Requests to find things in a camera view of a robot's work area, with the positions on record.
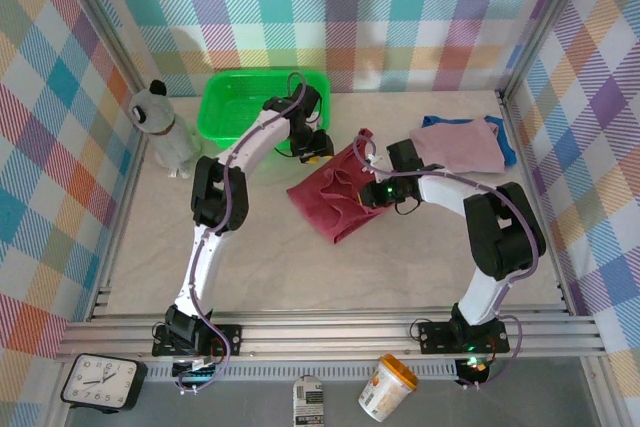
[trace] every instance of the pink cloth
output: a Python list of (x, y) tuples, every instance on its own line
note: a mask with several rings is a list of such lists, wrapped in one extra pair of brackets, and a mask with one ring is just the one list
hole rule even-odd
[(439, 123), (409, 133), (424, 165), (440, 164), (457, 174), (503, 173), (504, 156), (497, 135), (498, 126), (484, 119)]
[[(371, 137), (367, 129), (359, 135)], [(365, 143), (359, 152), (364, 156)], [(295, 187), (287, 190), (300, 213), (318, 232), (337, 244), (351, 232), (377, 217), (386, 209), (370, 209), (360, 204), (359, 192), (375, 180), (362, 171), (351, 144)]]

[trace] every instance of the white table surface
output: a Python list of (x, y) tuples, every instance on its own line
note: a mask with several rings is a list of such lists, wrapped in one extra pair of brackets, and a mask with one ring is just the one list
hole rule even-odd
[[(173, 104), (195, 123), (199, 98), (173, 99)], [(329, 134), (338, 152), (367, 127), (383, 148), (408, 138), (428, 114), (474, 118), (500, 116), (500, 110), (490, 91), (334, 94)], [(210, 156), (219, 151), (211, 142), (204, 149)], [(215, 310), (432, 307), (451, 306), (462, 297), (475, 269), (462, 217), (429, 204), (406, 217), (390, 210), (333, 245), (286, 194), (315, 168), (274, 152), (250, 177), (249, 216), (224, 252), (212, 295)], [(192, 179), (168, 178), (151, 148), (141, 169), (116, 259), (110, 314), (164, 313), (191, 253)], [(490, 184), (521, 182), (518, 166), (502, 175), (470, 177)], [(505, 300), (558, 302), (548, 255)]]

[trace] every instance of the blue cloth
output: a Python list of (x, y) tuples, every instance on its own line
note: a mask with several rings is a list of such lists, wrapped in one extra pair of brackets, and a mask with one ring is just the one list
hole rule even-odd
[[(466, 124), (467, 122), (471, 122), (473, 119), (443, 119), (442, 117), (438, 117), (437, 115), (427, 115), (422, 121), (423, 127), (429, 127), (430, 125), (435, 124)], [(504, 157), (504, 165), (506, 167), (511, 167), (512, 165), (516, 165), (518, 159), (516, 158), (516, 153), (513, 151), (511, 146), (509, 145), (509, 140), (507, 140), (507, 132), (504, 130), (504, 120), (500, 117), (493, 117), (491, 115), (486, 115), (484, 117), (486, 122), (490, 122), (492, 124), (496, 124), (498, 126), (498, 145), (500, 146), (500, 150), (502, 151), (502, 156)]]

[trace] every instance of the plaid wallpaper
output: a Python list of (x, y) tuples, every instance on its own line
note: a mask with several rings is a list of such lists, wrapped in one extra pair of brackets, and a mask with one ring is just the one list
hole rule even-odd
[(640, 426), (640, 0), (570, 0), (516, 96), (560, 262)]
[(0, 426), (34, 425), (82, 320), (138, 141), (130, 96), (77, 0), (0, 0)]
[(171, 95), (222, 69), (326, 71), (337, 92), (493, 89), (546, 0), (103, 0)]

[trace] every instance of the green plastic basket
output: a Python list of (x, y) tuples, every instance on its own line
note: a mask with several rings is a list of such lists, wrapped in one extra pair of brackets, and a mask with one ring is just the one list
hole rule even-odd
[[(251, 127), (262, 105), (273, 96), (287, 95), (287, 77), (291, 70), (229, 70), (211, 77), (204, 89), (198, 115), (198, 130), (222, 149), (231, 146)], [(322, 97), (322, 128), (329, 127), (329, 79), (321, 72), (301, 71), (307, 84)], [(300, 83), (295, 78), (292, 91)], [(279, 145), (287, 148), (289, 141)]]

